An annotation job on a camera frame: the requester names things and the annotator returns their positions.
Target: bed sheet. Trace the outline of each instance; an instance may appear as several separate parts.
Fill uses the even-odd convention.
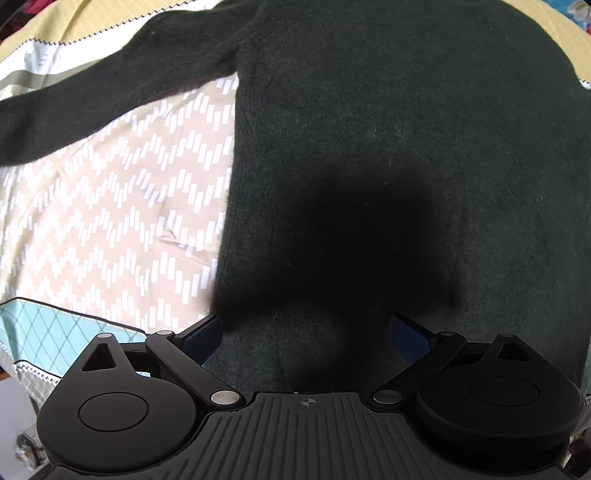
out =
[[[548,32],[589,88],[591,37],[540,0],[505,1]],[[0,44],[0,99],[87,68],[161,11],[215,3],[55,2]],[[0,301],[7,302],[0,308],[0,365],[40,403],[72,361],[62,346],[69,352],[76,338],[77,352],[89,338],[76,327],[53,339],[43,328],[56,331],[56,324],[41,314],[40,333],[33,329],[29,338],[30,309],[50,319],[68,310],[90,317],[83,322],[95,323],[88,331],[122,328],[138,338],[181,331],[208,314],[238,84],[233,75],[189,86],[34,163],[0,169]],[[35,301],[34,308],[20,298]]]

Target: beige fabric with white pattern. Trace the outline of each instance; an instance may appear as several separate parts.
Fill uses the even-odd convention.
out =
[[[139,327],[209,311],[233,159],[232,76],[140,107],[4,170],[2,299]]]

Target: yellow fabric border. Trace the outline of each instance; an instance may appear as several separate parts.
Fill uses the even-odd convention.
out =
[[[562,48],[581,80],[591,82],[591,35],[541,0],[503,0],[534,20]]]
[[[0,44],[0,61],[27,40],[71,43],[183,0],[59,0]]]

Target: triangular cutout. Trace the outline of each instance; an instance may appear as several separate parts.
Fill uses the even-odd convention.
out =
[[[496,356],[502,360],[515,360],[521,362],[529,362],[531,361],[531,357],[525,353],[521,348],[519,348],[516,344],[507,342],[501,348],[499,355]]]
[[[101,343],[92,352],[82,371],[92,372],[94,370],[108,370],[109,368],[115,368],[115,360],[113,360],[107,344]]]

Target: crosshair marking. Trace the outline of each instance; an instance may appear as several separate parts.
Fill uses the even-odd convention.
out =
[[[310,408],[310,407],[312,407],[312,406],[316,405],[316,400],[314,400],[313,398],[305,398],[305,399],[304,399],[304,400],[302,400],[300,403],[301,403],[303,406]]]

